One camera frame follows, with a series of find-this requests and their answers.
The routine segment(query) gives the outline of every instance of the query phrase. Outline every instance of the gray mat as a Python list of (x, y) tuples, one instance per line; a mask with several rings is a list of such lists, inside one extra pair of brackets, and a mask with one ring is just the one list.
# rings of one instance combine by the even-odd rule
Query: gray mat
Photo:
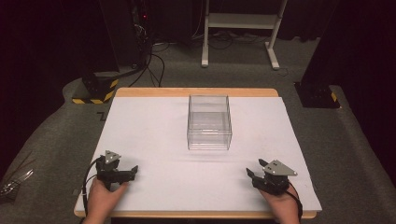
[[(395, 188), (371, 150), (341, 88), (331, 86), (342, 105), (340, 109), (301, 106), (293, 82), (301, 80), (317, 43), (277, 40), (275, 51), (281, 66), (278, 71), (271, 68), (262, 42), (209, 49), (207, 68), (201, 68), (200, 48), (171, 45), (156, 54), (165, 62), (164, 87), (254, 87), (278, 91), (323, 207), (317, 217), (303, 223), (396, 223)], [(150, 68), (158, 76), (162, 64), (153, 58)], [(121, 79), (118, 88), (128, 86), (135, 78)], [(97, 113), (106, 113), (111, 106), (72, 104), (71, 97), (79, 82), (75, 80), (64, 87), (64, 105), (35, 130), (9, 167), (8, 172), (12, 172), (27, 158), (25, 162), (34, 162), (16, 176), (31, 168), (35, 173), (21, 185), (15, 203), (0, 204), (0, 223), (79, 223), (74, 206), (105, 124)], [(135, 85), (152, 86), (149, 73)]]

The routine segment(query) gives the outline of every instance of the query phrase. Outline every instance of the transparent container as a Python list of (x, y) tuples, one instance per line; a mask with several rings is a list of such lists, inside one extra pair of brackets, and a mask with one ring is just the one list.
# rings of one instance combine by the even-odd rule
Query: transparent container
[(228, 150), (233, 135), (227, 95), (190, 95), (189, 150)]

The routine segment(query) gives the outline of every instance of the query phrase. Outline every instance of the hand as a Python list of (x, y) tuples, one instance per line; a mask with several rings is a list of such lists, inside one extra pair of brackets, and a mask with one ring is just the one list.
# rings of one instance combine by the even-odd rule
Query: hand
[[(296, 190), (291, 185), (287, 191), (298, 198)], [(262, 190), (259, 190), (259, 192), (271, 206), (274, 216), (279, 219), (281, 224), (300, 223), (297, 202), (291, 198), (289, 194), (284, 193), (282, 195), (275, 196)]]
[(88, 215), (84, 219), (84, 224), (104, 223), (108, 215), (113, 211), (121, 196), (128, 187), (128, 182), (124, 182), (120, 187), (111, 192), (106, 189), (105, 184), (95, 178), (91, 184), (90, 195), (88, 197)]

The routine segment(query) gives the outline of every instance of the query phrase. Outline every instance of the white table surface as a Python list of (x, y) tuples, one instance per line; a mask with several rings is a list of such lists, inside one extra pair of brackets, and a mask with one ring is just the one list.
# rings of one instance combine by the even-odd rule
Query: white table surface
[[(263, 175), (258, 159), (280, 160), (296, 171), (289, 179), (304, 211), (321, 211), (282, 98), (229, 100), (230, 149), (188, 150), (188, 96), (115, 97), (92, 160), (110, 150), (121, 154), (119, 170), (138, 165), (139, 171), (111, 216), (271, 214), (246, 172)], [(89, 176), (95, 174), (92, 167)], [(82, 196), (75, 214), (84, 216)]]

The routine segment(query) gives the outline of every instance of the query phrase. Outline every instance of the table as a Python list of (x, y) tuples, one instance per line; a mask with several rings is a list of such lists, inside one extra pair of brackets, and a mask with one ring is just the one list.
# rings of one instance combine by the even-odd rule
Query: table
[[(188, 150), (190, 94), (228, 94), (229, 150)], [(112, 217), (273, 218), (246, 173), (262, 172), (258, 159), (278, 159), (298, 173), (290, 181), (303, 218), (321, 211), (286, 107), (272, 89), (120, 88), (92, 160), (105, 150), (121, 154), (119, 170), (139, 165)], [(75, 214), (85, 215), (82, 196)]]
[(270, 58), (274, 70), (280, 68), (274, 52), (274, 44), (277, 32), (282, 22), (283, 12), (285, 11), (288, 0), (282, 0), (280, 9), (276, 15), (258, 15), (258, 14), (234, 14), (234, 13), (210, 13), (209, 0), (206, 0), (205, 8), (205, 27), (204, 27), (204, 44), (202, 49), (201, 66), (209, 66), (209, 46), (208, 36), (209, 27), (223, 28), (245, 28), (245, 29), (267, 29), (273, 30), (271, 40), (265, 42), (265, 49)]

